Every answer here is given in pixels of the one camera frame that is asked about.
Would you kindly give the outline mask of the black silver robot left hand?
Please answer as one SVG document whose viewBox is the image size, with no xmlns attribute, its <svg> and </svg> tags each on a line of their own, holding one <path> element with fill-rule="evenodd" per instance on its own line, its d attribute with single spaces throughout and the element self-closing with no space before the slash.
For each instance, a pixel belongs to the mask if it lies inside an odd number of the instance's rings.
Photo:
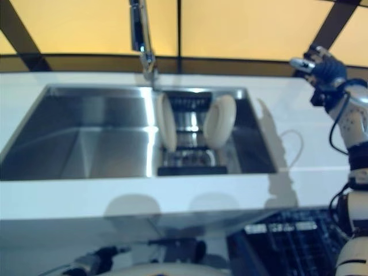
<svg viewBox="0 0 368 276">
<path fill-rule="evenodd" d="M 130 246 L 107 246 L 102 247 L 94 252 L 94 255 L 100 258 L 101 264 L 112 264 L 113 258 L 119 254 L 127 253 L 131 250 Z"/>
</svg>

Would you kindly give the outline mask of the black silver robot right hand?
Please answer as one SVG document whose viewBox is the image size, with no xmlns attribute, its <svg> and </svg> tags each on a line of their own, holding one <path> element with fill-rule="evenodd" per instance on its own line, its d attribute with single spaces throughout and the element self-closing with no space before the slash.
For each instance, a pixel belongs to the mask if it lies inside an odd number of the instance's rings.
<svg viewBox="0 0 368 276">
<path fill-rule="evenodd" d="M 292 57 L 289 64 L 321 93 L 336 92 L 347 80 L 346 66 L 321 45 L 311 44 L 303 57 Z"/>
</svg>

